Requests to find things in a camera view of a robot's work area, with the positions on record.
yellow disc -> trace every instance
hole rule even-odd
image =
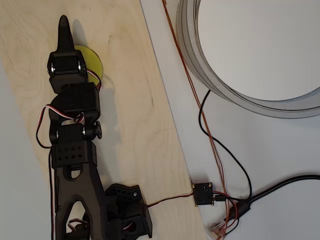
[[[81,51],[85,61],[86,68],[95,72],[95,74],[97,74],[99,78],[102,79],[103,68],[98,55],[86,46],[75,45],[74,48],[76,50]],[[95,85],[98,85],[99,83],[99,80],[97,80],[90,74],[88,74],[88,79],[89,79],[89,83],[93,82]]]

bolt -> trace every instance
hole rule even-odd
[[[54,63],[51,63],[51,73],[54,74],[55,73],[56,68],[54,67]]]

plywood board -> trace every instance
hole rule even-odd
[[[1,0],[0,57],[27,128],[44,181],[48,151],[36,123],[54,98],[46,64],[57,48],[58,22],[69,19],[75,44],[103,65],[103,137],[95,140],[104,187],[139,184],[148,204],[191,191],[191,182],[138,0]],[[48,114],[39,138],[49,144]],[[206,239],[192,197],[151,209],[152,239]]]

electrical wire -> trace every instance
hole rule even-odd
[[[163,200],[160,200],[160,201],[157,201],[155,203],[152,203],[150,205],[148,205],[147,207],[148,208],[152,208],[152,207],[155,207],[157,205],[160,205],[162,204],[163,202],[167,201],[167,200],[171,200],[171,199],[178,199],[178,198],[187,198],[187,197],[190,197],[194,194],[194,192],[189,192],[189,193],[185,193],[185,194],[181,194],[181,195],[178,195],[178,196],[173,196],[173,197],[168,197],[168,198],[165,198]]]
[[[315,175],[315,174],[307,174],[307,175],[301,175],[301,176],[294,176],[291,178],[288,178],[286,180],[283,180],[279,183],[277,183],[276,185],[273,185],[271,187],[269,187],[268,189],[254,195],[251,199],[250,199],[250,203],[252,204],[253,202],[263,198],[264,196],[273,193],[274,191],[278,190],[279,188],[282,188],[288,184],[297,182],[297,181],[303,181],[303,180],[320,180],[320,175]]]
[[[179,53],[179,56],[180,56],[180,59],[181,59],[181,62],[182,62],[182,65],[183,65],[185,74],[186,74],[186,76],[187,76],[189,85],[190,85],[190,87],[191,87],[191,90],[192,90],[192,93],[193,93],[193,96],[194,96],[194,99],[195,99],[198,107],[200,108],[200,107],[201,107],[201,104],[200,104],[200,101],[199,101],[199,98],[198,98],[198,95],[197,95],[197,92],[196,92],[194,83],[193,83],[193,81],[192,81],[192,79],[191,79],[191,77],[190,77],[190,74],[189,74],[189,71],[188,71],[186,62],[185,62],[185,60],[184,60],[183,54],[182,54],[181,49],[180,49],[180,47],[179,47],[179,43],[178,43],[178,40],[177,40],[177,38],[176,38],[176,34],[175,34],[175,31],[174,31],[174,28],[173,28],[173,25],[172,25],[172,22],[171,22],[169,13],[168,13],[166,0],[162,0],[162,4],[163,4],[163,8],[164,8],[164,11],[165,11],[165,15],[166,15],[166,18],[167,18],[167,21],[168,21],[168,24],[169,24],[169,27],[170,27],[170,30],[171,30],[171,34],[172,34],[172,37],[173,37],[173,40],[174,40],[176,49],[177,49],[177,51],[178,51],[178,53]],[[225,194],[227,194],[225,174],[224,174],[224,169],[223,169],[222,161],[221,161],[220,156],[219,156],[219,154],[218,154],[218,151],[217,151],[217,148],[216,148],[216,146],[215,146],[215,143],[214,143],[214,141],[212,140],[212,136],[211,136],[211,133],[210,133],[210,130],[209,130],[209,127],[208,127],[208,123],[207,123],[207,120],[206,120],[205,113],[202,111],[201,114],[202,114],[202,118],[203,118],[203,122],[204,122],[204,125],[205,125],[205,128],[206,128],[206,131],[207,131],[207,133],[208,133],[208,137],[209,137],[210,145],[211,145],[211,148],[212,148],[213,156],[214,156],[214,159],[215,159],[215,162],[216,162],[218,171],[219,171],[219,175],[220,175],[220,180],[221,180],[223,192],[224,192]],[[226,214],[226,219],[227,219],[227,220],[228,220],[228,218],[229,218],[229,212],[228,212],[228,211],[229,211],[229,202],[226,201],[226,202],[225,202],[225,214]]]
[[[86,69],[86,71],[88,72],[88,74],[92,75],[95,79],[97,79],[99,81],[99,83],[97,84],[97,88],[98,88],[98,91],[100,92],[101,88],[102,88],[102,82],[101,82],[101,79],[100,77],[92,70],[90,70],[89,68]]]
[[[99,76],[98,76],[94,71],[92,71],[92,70],[90,70],[90,69],[88,69],[88,68],[87,68],[86,70],[87,70],[87,72],[88,72],[90,75],[92,75],[94,78],[96,78],[96,79],[99,81],[99,83],[97,84],[96,87],[98,88],[98,91],[100,92],[100,90],[102,89],[102,81],[101,81],[101,79],[99,78]],[[41,110],[41,112],[40,112],[40,114],[39,114],[39,117],[38,117],[38,121],[37,121],[37,124],[36,124],[35,138],[36,138],[36,141],[38,142],[38,144],[39,144],[42,148],[44,148],[44,149],[50,149],[51,146],[45,146],[45,145],[43,145],[43,144],[40,142],[39,137],[38,137],[39,129],[40,129],[42,120],[43,120],[43,118],[44,118],[44,113],[45,113],[46,108],[49,108],[50,110],[54,111],[56,114],[58,114],[59,116],[65,118],[65,119],[73,120],[73,121],[74,121],[75,123],[77,123],[77,124],[82,123],[82,122],[84,121],[85,115],[84,115],[83,112],[82,112],[82,113],[80,113],[80,114],[79,114],[78,116],[76,116],[76,117],[71,117],[71,116],[68,116],[68,115],[62,113],[61,111],[59,111],[59,110],[56,109],[55,107],[51,106],[50,104],[45,105],[45,106],[42,108],[42,110]]]
[[[74,226],[71,225],[72,223],[80,223],[80,224],[86,224],[86,225],[88,224],[87,221],[84,221],[84,220],[82,220],[82,219],[80,219],[80,218],[73,218],[73,219],[69,220],[69,222],[68,222],[68,227],[69,227],[73,232],[76,232],[77,229],[76,229]],[[134,224],[134,223],[131,222],[128,226],[124,227],[122,230],[124,230],[124,231],[128,230],[133,224]]]
[[[134,223],[131,222],[128,226],[124,227],[122,230],[127,231],[132,226],[132,224],[134,224]]]
[[[83,120],[84,120],[84,115],[83,113],[80,113],[77,117],[71,117],[71,116],[68,116],[68,115],[65,115],[64,113],[62,113],[61,111],[59,111],[58,109],[56,109],[55,107],[51,106],[50,104],[47,104],[45,105],[40,114],[39,114],[39,117],[38,117],[38,121],[37,121],[37,124],[36,124],[36,132],[35,132],[35,138],[36,138],[36,141],[38,142],[38,144],[44,148],[44,149],[50,149],[51,146],[45,146],[43,145],[40,140],[39,140],[39,137],[38,137],[38,133],[39,133],[39,129],[40,129],[40,126],[41,126],[41,123],[42,123],[42,120],[44,118],[44,113],[45,113],[45,110],[46,108],[54,111],[56,114],[58,114],[59,116],[65,118],[65,119],[70,119],[70,120],[73,120],[75,121],[76,123],[81,123]]]
[[[229,195],[227,194],[224,194],[223,192],[220,192],[220,191],[212,191],[214,194],[218,194],[218,195],[224,195],[228,198],[230,198]],[[228,228],[230,228],[235,222],[236,222],[236,219],[238,219],[238,208],[237,208],[237,205],[236,203],[234,202],[234,200],[232,199],[228,199],[231,204],[233,205],[234,209],[235,209],[235,217],[234,217],[234,221],[231,223],[231,225],[228,226],[228,220],[225,219],[225,230],[227,230]]]
[[[202,130],[202,132],[209,136],[209,134],[204,130],[203,126],[202,126],[202,122],[201,122],[201,115],[202,115],[202,112],[203,112],[203,109],[204,109],[204,105],[205,105],[205,102],[210,94],[211,90],[208,90],[208,92],[206,93],[206,95],[204,96],[203,98],[203,101],[201,103],[201,107],[200,107],[200,111],[199,111],[199,115],[198,115],[198,122],[199,122],[199,126]],[[212,139],[214,141],[216,141],[221,147],[223,147],[224,150],[226,150],[230,156],[233,158],[233,160],[239,165],[239,167],[242,169],[242,171],[244,172],[245,176],[246,176],[246,179],[248,181],[248,185],[249,185],[249,196],[246,198],[246,199],[239,199],[239,198],[234,198],[234,197],[229,197],[229,199],[232,199],[232,200],[236,200],[236,201],[246,201],[246,200],[249,200],[252,196],[252,184],[251,184],[251,180],[250,180],[250,177],[246,171],[246,169],[242,166],[242,164],[237,160],[237,158],[232,154],[232,152],[225,146],[223,145],[218,139],[216,139],[215,137],[211,136]]]
[[[234,226],[234,228],[232,228],[230,231],[228,231],[225,235],[227,236],[228,234],[230,234],[231,232],[233,232],[234,230],[236,230],[236,228],[238,227],[238,225],[239,225],[239,219],[237,219],[237,223],[236,223],[236,225]]]

circular tape roll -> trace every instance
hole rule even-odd
[[[176,32],[186,64],[203,84],[220,97],[261,115],[284,119],[320,115],[320,88],[293,99],[267,101],[248,97],[227,86],[211,69],[202,52],[198,35],[199,5],[199,0],[180,1]]]

